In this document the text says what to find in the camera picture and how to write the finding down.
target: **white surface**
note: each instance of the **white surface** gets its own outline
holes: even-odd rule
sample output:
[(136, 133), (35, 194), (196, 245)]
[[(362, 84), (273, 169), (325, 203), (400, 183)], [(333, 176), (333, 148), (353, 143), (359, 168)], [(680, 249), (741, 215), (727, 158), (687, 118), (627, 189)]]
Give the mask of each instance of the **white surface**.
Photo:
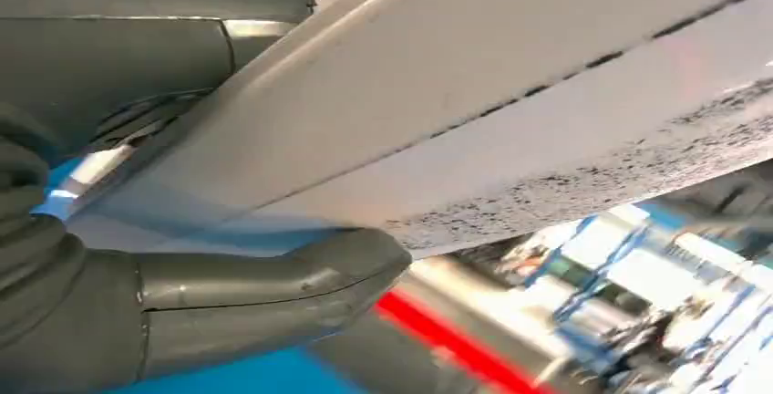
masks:
[[(234, 233), (375, 225), (421, 256), (763, 160), (764, 129), (742, 140), (729, 131), (771, 104), (701, 107), (769, 75), (773, 0), (647, 40), (722, 1), (338, 0), (213, 95), (218, 110), (194, 135), (74, 228), (105, 248), (225, 251), (254, 244)], [(690, 113), (701, 115), (673, 122)], [(686, 150), (706, 138), (718, 144)], [(556, 185), (556, 174), (571, 182)], [(480, 210), (487, 203), (496, 217)]]

